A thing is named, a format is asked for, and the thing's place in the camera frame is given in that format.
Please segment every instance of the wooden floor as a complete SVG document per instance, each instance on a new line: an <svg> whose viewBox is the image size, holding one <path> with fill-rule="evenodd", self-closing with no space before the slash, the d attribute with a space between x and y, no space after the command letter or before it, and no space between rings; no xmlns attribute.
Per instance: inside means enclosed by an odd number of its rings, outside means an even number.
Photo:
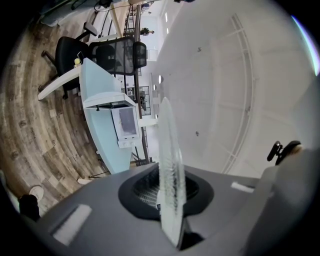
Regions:
<svg viewBox="0 0 320 256"><path fill-rule="evenodd" d="M38 101L38 88L56 74L43 50L55 54L61 36L76 37L82 24L54 28L31 24L21 36L0 81L0 168L17 196L44 188L40 213L81 187L78 178L105 171L82 110L81 98L62 88Z"/></svg>

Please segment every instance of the shoe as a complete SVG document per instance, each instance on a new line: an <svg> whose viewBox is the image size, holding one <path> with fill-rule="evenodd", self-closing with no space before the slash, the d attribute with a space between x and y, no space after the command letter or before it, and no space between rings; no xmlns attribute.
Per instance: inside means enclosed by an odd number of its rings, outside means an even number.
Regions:
<svg viewBox="0 0 320 256"><path fill-rule="evenodd" d="M41 186L34 186L30 189L29 195L36 197L38 203L44 197L44 189Z"/></svg>

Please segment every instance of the desk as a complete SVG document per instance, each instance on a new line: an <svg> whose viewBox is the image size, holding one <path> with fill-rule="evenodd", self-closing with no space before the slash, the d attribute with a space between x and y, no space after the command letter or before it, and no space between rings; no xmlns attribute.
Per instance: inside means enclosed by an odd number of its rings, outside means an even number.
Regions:
<svg viewBox="0 0 320 256"><path fill-rule="evenodd" d="M85 58L81 65L80 88L82 103L103 92L121 92L121 83L113 75ZM132 148L119 148L117 134L109 109L84 109L94 144L111 174L126 171L130 167Z"/></svg>

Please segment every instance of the chair seat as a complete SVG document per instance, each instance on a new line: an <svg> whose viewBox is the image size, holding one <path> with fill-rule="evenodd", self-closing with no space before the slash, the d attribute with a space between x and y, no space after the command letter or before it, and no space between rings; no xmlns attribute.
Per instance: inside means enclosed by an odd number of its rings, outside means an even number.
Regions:
<svg viewBox="0 0 320 256"><path fill-rule="evenodd" d="M74 68L79 52L82 52L85 58L89 57L89 46L67 36L59 39L55 50L55 67L59 77Z"/></svg>

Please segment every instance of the ceiling light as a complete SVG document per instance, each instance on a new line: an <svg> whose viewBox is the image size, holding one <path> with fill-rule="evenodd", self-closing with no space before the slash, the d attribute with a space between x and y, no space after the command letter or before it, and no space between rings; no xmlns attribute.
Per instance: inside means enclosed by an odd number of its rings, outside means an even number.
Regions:
<svg viewBox="0 0 320 256"><path fill-rule="evenodd" d="M159 75L159 84L161 84L163 81L164 81L164 78L161 75Z"/></svg>
<svg viewBox="0 0 320 256"><path fill-rule="evenodd" d="M317 48L316 48L314 42L312 41L312 39L310 38L310 36L308 35L305 28L301 25L301 23L295 17L293 17L293 16L291 16L291 17L294 20L294 22L296 23L296 25L298 26L301 34L303 35L303 38L306 42L306 45L307 45L309 52L310 52L310 55L311 55L314 73L317 76L320 72L320 58L319 58L319 53L317 51Z"/></svg>

